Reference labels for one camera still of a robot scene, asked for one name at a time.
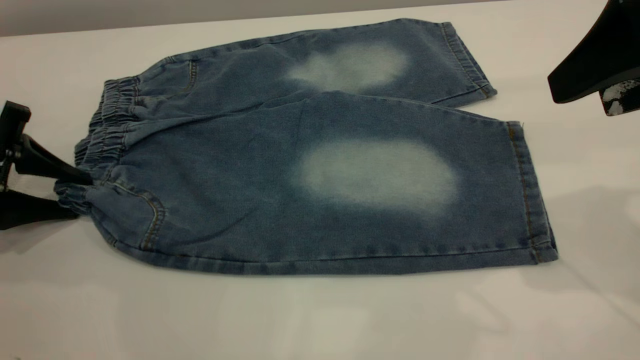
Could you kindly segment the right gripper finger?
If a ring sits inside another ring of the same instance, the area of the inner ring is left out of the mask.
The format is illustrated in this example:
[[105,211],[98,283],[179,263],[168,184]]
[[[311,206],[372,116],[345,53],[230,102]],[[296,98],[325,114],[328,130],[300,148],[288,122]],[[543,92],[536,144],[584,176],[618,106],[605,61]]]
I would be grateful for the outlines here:
[[580,43],[547,77],[554,103],[566,104],[637,79],[640,2],[609,0]]
[[621,116],[640,109],[640,80],[630,79],[599,91],[606,116]]

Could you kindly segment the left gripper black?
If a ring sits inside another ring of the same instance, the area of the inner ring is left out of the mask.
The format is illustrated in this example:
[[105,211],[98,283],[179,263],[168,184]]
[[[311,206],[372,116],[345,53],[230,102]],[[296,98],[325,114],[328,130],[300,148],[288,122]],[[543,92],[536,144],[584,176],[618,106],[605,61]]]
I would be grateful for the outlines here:
[[77,169],[50,153],[24,133],[31,118],[29,107],[7,101],[0,119],[0,230],[45,221],[73,220],[78,214],[56,200],[9,189],[12,167],[19,174],[91,185],[89,173]]

